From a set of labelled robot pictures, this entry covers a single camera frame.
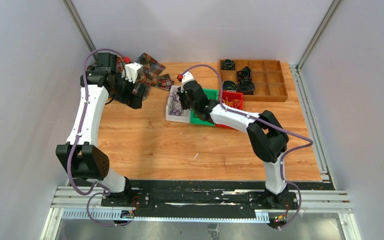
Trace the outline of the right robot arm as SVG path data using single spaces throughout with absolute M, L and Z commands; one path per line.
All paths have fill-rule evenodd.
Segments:
M 271 111 L 253 113 L 223 105 L 209 99 L 196 80 L 181 83 L 177 94 L 181 107 L 192 110 L 202 121 L 225 125 L 247 134 L 254 154 L 263 161 L 265 170 L 265 202 L 274 209 L 287 203 L 289 193 L 281 157 L 287 150 L 289 137 Z

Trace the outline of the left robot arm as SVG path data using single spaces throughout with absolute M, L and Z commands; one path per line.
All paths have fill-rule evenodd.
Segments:
M 114 99 L 132 109 L 142 107 L 146 85 L 140 81 L 144 67 L 138 62 L 123 63 L 118 70 L 118 52 L 95 50 L 96 62 L 83 63 L 80 77 L 80 102 L 76 119 L 64 144 L 55 153 L 68 175 L 74 190 L 87 196 L 94 188 L 103 189 L 102 196 L 113 197 L 120 206 L 129 206 L 135 199 L 130 181 L 110 167 L 109 157 L 98 148 L 99 126 L 107 102 Z

